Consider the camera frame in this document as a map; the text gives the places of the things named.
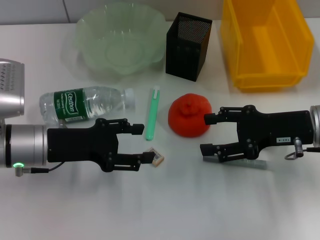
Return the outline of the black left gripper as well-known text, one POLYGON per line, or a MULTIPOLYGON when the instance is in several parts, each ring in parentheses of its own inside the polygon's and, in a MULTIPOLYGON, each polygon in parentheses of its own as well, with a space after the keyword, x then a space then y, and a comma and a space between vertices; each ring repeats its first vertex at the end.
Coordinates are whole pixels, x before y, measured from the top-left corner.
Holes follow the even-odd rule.
POLYGON ((103 172, 134 171, 141 164, 153 162, 153 152, 120 154, 117 134, 142 135, 145 126, 127 118, 99 118, 89 128, 49 128, 47 130, 47 161, 49 163, 84 162, 98 164, 103 172))

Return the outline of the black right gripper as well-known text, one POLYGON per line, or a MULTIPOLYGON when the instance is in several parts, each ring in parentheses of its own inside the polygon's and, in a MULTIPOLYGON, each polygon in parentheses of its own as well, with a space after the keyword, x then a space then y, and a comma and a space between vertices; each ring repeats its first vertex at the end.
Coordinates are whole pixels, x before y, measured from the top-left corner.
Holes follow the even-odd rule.
POLYGON ((293 146, 295 139, 302 145, 314 141, 315 130, 308 110, 261 113, 253 105, 221 107, 217 114, 206 113, 204 122, 206 125, 237 123, 238 142, 200 145, 204 157, 217 155, 219 163, 254 160, 263 149, 293 146))

